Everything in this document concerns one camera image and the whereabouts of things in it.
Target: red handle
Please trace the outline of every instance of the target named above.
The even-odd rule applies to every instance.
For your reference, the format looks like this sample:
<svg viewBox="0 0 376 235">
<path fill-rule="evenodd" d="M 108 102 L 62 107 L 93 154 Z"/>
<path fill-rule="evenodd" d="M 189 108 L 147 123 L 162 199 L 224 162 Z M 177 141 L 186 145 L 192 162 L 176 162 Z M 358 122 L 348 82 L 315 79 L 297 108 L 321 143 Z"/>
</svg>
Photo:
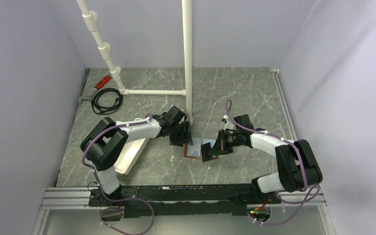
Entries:
<svg viewBox="0 0 376 235">
<path fill-rule="evenodd" d="M 102 88 L 109 80 L 110 80 L 111 77 L 109 76 L 105 76 L 104 78 L 102 78 L 98 83 L 97 85 L 95 86 L 95 88 L 99 89 Z"/>
</svg>

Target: white wall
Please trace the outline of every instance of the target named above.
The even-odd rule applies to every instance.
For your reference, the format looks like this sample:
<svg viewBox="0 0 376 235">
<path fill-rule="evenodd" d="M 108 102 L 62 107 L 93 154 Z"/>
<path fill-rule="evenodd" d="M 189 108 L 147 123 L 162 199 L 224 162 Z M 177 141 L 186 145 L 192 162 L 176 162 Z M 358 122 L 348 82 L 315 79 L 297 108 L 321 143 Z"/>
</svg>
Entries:
<svg viewBox="0 0 376 235">
<path fill-rule="evenodd" d="M 84 71 L 48 0 L 0 0 L 0 235 L 32 233 Z"/>
<path fill-rule="evenodd" d="M 51 0 L 87 67 L 105 68 L 74 0 Z M 193 65 L 278 68 L 314 0 L 193 0 Z M 88 0 L 121 67 L 183 67 L 181 0 Z"/>
<path fill-rule="evenodd" d="M 316 1 L 280 71 L 337 234 L 376 234 L 376 0 Z"/>
</svg>

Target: black power cable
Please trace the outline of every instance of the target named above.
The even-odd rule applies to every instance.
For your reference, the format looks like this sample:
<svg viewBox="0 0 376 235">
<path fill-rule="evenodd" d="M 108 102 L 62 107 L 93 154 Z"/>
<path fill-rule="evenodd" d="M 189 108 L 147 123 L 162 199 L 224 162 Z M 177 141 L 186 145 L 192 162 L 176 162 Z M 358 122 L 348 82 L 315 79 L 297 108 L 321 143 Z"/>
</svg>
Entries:
<svg viewBox="0 0 376 235">
<path fill-rule="evenodd" d="M 88 183 L 87 184 L 87 190 L 89 191 L 89 192 L 91 192 L 91 190 L 90 190 L 90 188 L 89 188 L 89 186 L 90 186 L 90 184 L 91 183 L 95 183 L 96 184 L 96 186 L 98 187 L 98 185 L 97 185 L 97 182 L 96 181 L 90 181 L 90 183 Z"/>
<path fill-rule="evenodd" d="M 110 107 L 100 105 L 98 103 L 98 100 L 103 94 L 108 93 L 108 92 L 113 92 L 118 95 L 118 97 L 116 97 L 115 99 L 115 103 Z M 92 109 L 95 114 L 109 115 L 109 114 L 116 112 L 121 107 L 123 103 L 123 95 L 115 88 L 105 88 L 95 93 L 94 96 L 92 97 L 91 102 L 92 102 Z"/>
</svg>

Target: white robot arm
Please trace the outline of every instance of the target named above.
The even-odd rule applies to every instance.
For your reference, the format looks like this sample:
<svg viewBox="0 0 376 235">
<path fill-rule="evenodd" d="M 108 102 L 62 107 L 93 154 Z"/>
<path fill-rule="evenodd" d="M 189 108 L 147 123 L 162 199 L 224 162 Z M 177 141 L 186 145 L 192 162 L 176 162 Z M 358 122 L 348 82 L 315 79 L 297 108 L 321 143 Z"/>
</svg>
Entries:
<svg viewBox="0 0 376 235">
<path fill-rule="evenodd" d="M 234 117 L 234 121 L 250 130 L 235 129 L 235 125 L 224 116 L 225 129 L 218 132 L 214 146 L 209 143 L 201 146 L 202 155 L 224 155 L 233 152 L 235 146 L 248 146 L 262 150 L 276 158 L 278 172 L 258 177 L 252 180 L 252 193 L 254 196 L 283 191 L 294 192 L 304 188 L 303 171 L 305 171 L 307 185 L 319 184 L 322 181 L 322 173 L 313 155 L 312 149 L 306 140 L 292 141 L 302 158 L 302 165 L 298 162 L 298 156 L 293 147 L 280 140 L 266 135 L 264 129 L 254 129 L 248 115 Z"/>
<path fill-rule="evenodd" d="M 99 138 L 90 146 L 86 159 L 94 166 L 100 184 L 105 193 L 112 199 L 121 197 L 121 185 L 116 176 L 114 164 L 126 143 L 144 139 L 169 136 L 171 145 L 183 146 L 184 143 L 191 143 L 190 122 L 182 121 L 186 115 L 175 106 L 161 115 L 153 115 L 146 119 L 114 122 L 111 118 L 103 118 L 97 126 L 81 143 L 81 150 L 84 152 L 90 143 L 106 129 L 117 126 L 103 135 L 109 139 L 106 142 Z"/>
</svg>

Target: gray marble surface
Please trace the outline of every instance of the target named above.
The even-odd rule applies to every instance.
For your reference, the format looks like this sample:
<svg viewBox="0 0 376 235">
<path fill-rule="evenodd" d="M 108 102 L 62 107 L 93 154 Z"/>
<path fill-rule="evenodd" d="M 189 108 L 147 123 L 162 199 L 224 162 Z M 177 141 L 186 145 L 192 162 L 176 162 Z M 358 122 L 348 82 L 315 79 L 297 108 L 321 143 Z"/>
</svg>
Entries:
<svg viewBox="0 0 376 235">
<path fill-rule="evenodd" d="M 83 94 L 87 94 L 107 73 L 91 69 Z M 121 71 L 123 84 L 130 89 L 181 90 L 185 86 L 183 68 L 130 68 Z M 276 83 L 268 68 L 194 68 L 192 136 L 216 138 L 222 128 L 225 102 L 233 101 L 234 116 L 248 114 L 254 126 L 291 138 L 283 114 Z M 113 80 L 105 87 L 116 87 Z M 103 104 L 111 104 L 105 94 Z M 113 120 L 129 121 L 146 113 L 161 114 L 175 105 L 185 108 L 185 97 L 176 95 L 128 95 L 122 107 L 109 115 Z M 94 181 L 90 169 L 81 164 L 80 144 L 102 116 L 91 110 L 89 101 L 78 106 L 70 140 L 61 165 L 57 187 L 86 186 Z M 150 139 L 128 175 L 117 177 L 123 185 L 180 185 L 249 183 L 252 179 L 277 171 L 270 155 L 236 147 L 231 155 L 203 163 L 185 158 L 184 150 L 170 146 L 168 137 Z"/>
</svg>

